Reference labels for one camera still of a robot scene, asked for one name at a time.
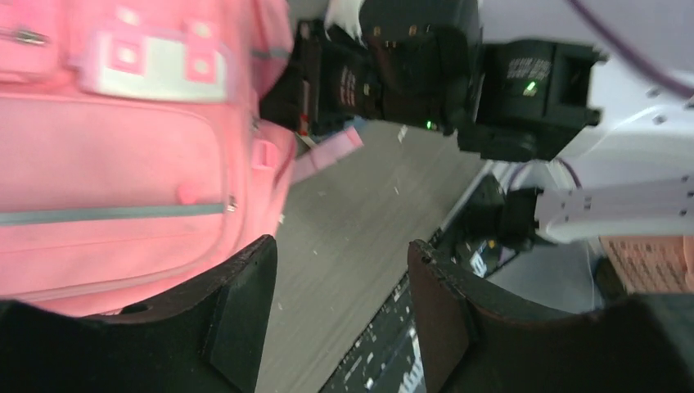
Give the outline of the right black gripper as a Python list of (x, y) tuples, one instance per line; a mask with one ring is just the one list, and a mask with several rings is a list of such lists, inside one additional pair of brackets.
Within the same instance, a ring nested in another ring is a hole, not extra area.
[(482, 52), (475, 1), (364, 1), (362, 42), (299, 20), (263, 120), (323, 135), (354, 118), (451, 134), (474, 125)]

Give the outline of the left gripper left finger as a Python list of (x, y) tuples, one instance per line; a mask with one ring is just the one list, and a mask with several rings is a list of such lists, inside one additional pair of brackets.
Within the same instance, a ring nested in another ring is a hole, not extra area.
[(4, 392), (252, 392), (277, 277), (263, 236), (116, 315), (1, 303)]

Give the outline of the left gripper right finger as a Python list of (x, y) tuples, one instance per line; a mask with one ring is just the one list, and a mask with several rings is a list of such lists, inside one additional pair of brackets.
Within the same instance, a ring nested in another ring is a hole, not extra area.
[(690, 392), (693, 298), (631, 295), (584, 314), (517, 296), (408, 248), (429, 392)]

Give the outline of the pink student backpack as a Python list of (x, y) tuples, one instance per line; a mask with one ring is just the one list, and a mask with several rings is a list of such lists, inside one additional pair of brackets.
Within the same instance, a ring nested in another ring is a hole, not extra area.
[(292, 44), (284, 1), (2, 2), (1, 297), (116, 311), (274, 234), (362, 145), (261, 119)]

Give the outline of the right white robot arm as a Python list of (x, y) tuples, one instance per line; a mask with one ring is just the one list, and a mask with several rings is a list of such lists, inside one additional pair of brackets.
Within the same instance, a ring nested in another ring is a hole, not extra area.
[[(556, 38), (484, 39), (480, 1), (330, 1), (299, 20), (289, 65), (260, 101), (260, 117), (323, 136), (355, 117), (457, 135), (461, 151), (507, 163), (589, 158), (669, 162), (693, 170), (692, 84), (649, 63), (638, 35), (590, 1), (501, 1), (542, 24), (540, 3), (569, 4), (611, 49)], [(590, 237), (693, 235), (693, 174), (597, 188), (526, 187), (469, 207), (451, 247)]]

